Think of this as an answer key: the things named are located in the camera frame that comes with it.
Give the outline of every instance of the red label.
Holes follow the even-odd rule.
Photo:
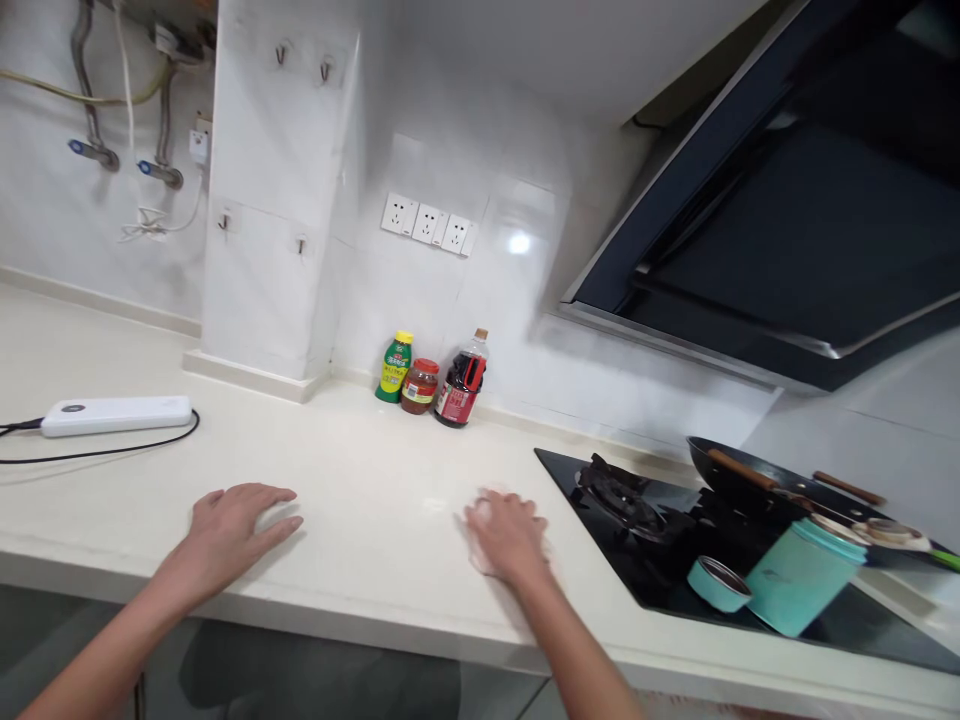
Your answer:
[[[465,423],[476,401],[477,393],[458,390],[450,383],[444,383],[440,400],[437,401],[437,412],[451,422]]]

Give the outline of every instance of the teal container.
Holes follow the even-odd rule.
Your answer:
[[[697,558],[690,568],[687,583],[720,612],[734,613],[752,597],[742,577],[706,555]]]
[[[747,608],[788,637],[806,630],[867,559],[866,547],[841,537],[852,531],[812,517],[793,523],[747,576]]]

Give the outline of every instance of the red jar lid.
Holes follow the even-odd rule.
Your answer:
[[[417,358],[414,361],[413,366],[417,370],[422,370],[425,373],[431,373],[436,375],[440,372],[440,366],[437,365],[433,360],[427,360],[426,358]]]

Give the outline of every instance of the green bottle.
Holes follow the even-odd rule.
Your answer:
[[[400,386],[403,385],[403,379],[407,376],[413,359],[410,348],[413,344],[413,333],[397,332],[395,340],[383,356],[383,372],[375,393],[384,402],[400,402]]]

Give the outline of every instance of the wooden handle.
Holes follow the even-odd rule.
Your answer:
[[[838,480],[833,475],[827,475],[821,470],[817,470],[813,474],[814,480],[819,480],[824,485],[830,485],[837,488],[838,490],[843,490],[845,493],[853,495],[855,498],[860,498],[865,503],[874,505],[875,507],[882,507],[886,505],[887,499],[880,495],[876,495],[869,490],[864,490],[863,488],[858,488],[856,485],[851,485],[850,483],[845,483],[843,480]]]
[[[735,472],[740,477],[749,480],[761,490],[766,490],[769,492],[774,488],[780,487],[776,480],[768,478],[766,475],[758,473],[753,468],[747,467],[742,462],[734,460],[722,450],[713,448],[707,452],[707,455],[709,455],[710,458],[718,465],[723,465],[723,467],[725,467],[727,470]]]

